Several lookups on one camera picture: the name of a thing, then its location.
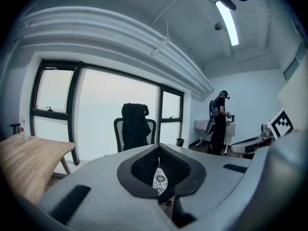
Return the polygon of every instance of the small table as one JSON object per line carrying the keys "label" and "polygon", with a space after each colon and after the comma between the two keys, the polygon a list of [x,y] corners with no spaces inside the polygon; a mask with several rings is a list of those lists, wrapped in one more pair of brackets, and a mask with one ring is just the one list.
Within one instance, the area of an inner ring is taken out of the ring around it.
{"label": "small table", "polygon": [[0,142],[1,168],[13,191],[36,204],[60,161],[70,174],[64,155],[74,146],[33,136],[24,142],[18,133]]}
{"label": "small table", "polygon": [[[199,146],[203,140],[202,140],[202,131],[206,130],[207,124],[209,120],[200,120],[195,121],[194,128],[200,130],[200,137],[199,137],[199,143],[197,143],[197,146]],[[228,146],[231,144],[232,137],[235,136],[235,123],[234,122],[227,122],[226,123],[226,134],[225,134],[225,141],[226,141],[226,149],[224,154],[227,154]]]}

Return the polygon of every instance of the black clothing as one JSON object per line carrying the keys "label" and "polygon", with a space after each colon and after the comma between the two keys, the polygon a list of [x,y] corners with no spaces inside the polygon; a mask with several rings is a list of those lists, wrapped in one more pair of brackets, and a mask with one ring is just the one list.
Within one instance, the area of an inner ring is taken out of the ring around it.
{"label": "black clothing", "polygon": [[218,98],[216,98],[215,103],[216,103],[216,106],[217,106],[218,111],[219,111],[219,115],[217,117],[215,117],[215,120],[226,122],[226,117],[220,113],[220,107],[221,106],[223,106],[223,110],[225,110],[225,100],[223,98],[218,97]]}
{"label": "black clothing", "polygon": [[221,155],[220,153],[223,147],[223,143],[225,141],[225,134],[226,134],[226,120],[223,121],[220,119],[216,119],[213,135],[211,138],[213,154]]}
{"label": "black clothing", "polygon": [[150,127],[145,119],[149,114],[148,106],[144,104],[126,103],[122,108],[123,151],[148,145],[146,137],[150,134]]}

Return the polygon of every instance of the mesh panel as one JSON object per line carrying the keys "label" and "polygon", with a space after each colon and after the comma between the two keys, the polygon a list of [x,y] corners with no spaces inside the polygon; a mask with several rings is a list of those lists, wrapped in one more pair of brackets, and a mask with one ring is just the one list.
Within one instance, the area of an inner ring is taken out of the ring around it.
{"label": "mesh panel", "polygon": [[158,148],[134,162],[131,173],[142,182],[152,186],[154,174],[158,167]]}
{"label": "mesh panel", "polygon": [[159,151],[160,165],[173,186],[187,178],[191,173],[191,167],[176,156],[164,149]]}

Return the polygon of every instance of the fluorescent light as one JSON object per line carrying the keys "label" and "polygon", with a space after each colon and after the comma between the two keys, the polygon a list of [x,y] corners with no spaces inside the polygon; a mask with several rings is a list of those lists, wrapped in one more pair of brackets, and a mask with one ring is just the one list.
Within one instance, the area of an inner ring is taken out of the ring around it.
{"label": "fluorescent light", "polygon": [[219,9],[219,12],[221,13],[221,16],[226,24],[228,33],[229,33],[229,37],[231,40],[231,45],[238,45],[239,44],[239,40],[237,38],[237,33],[236,33],[236,28],[235,28],[235,24],[231,15],[230,10],[223,5],[220,1],[215,3],[217,8]]}

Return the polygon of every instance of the window frame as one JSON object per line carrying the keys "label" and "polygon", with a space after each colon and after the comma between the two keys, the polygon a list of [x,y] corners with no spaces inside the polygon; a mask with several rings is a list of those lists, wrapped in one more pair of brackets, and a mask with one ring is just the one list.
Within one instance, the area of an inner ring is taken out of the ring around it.
{"label": "window frame", "polygon": [[[126,73],[124,71],[120,71],[117,69],[111,69],[108,67],[98,66],[94,64],[85,64],[84,62],[54,61],[54,60],[42,60],[38,68],[35,80],[34,80],[34,85],[33,85],[32,93],[31,93],[31,102],[30,102],[30,128],[31,128],[32,136],[35,136],[34,116],[41,116],[41,117],[46,117],[46,118],[51,118],[51,119],[67,121],[69,142],[75,143],[74,142],[74,128],[73,128],[73,125],[74,125],[73,124],[73,119],[74,119],[73,110],[74,110],[74,105],[75,105],[75,93],[78,88],[77,84],[78,84],[78,80],[80,76],[80,71],[82,68],[89,68],[89,69],[109,72],[109,73],[129,77],[135,80],[143,81],[143,82],[158,86],[159,87],[159,98],[158,98],[158,109],[157,109],[158,114],[157,114],[157,125],[156,125],[156,135],[155,135],[156,143],[159,143],[160,128],[161,128],[162,123],[180,122],[179,138],[181,138],[182,122],[183,122],[184,92],[178,91],[164,84],[159,84],[155,81],[148,80],[146,78],[139,77],[139,76],[136,76],[130,73]],[[43,71],[54,70],[54,69],[73,71],[73,76],[71,79],[68,96],[67,96],[65,113],[60,113],[60,112],[55,112],[55,111],[51,112],[47,110],[39,110],[36,108],[37,95],[38,95],[39,84],[41,81],[42,73]],[[164,92],[168,92],[168,93],[180,96],[180,117],[179,118],[162,118]],[[79,165],[80,160],[77,155],[76,149],[74,148],[71,153],[72,153],[74,164]]]}

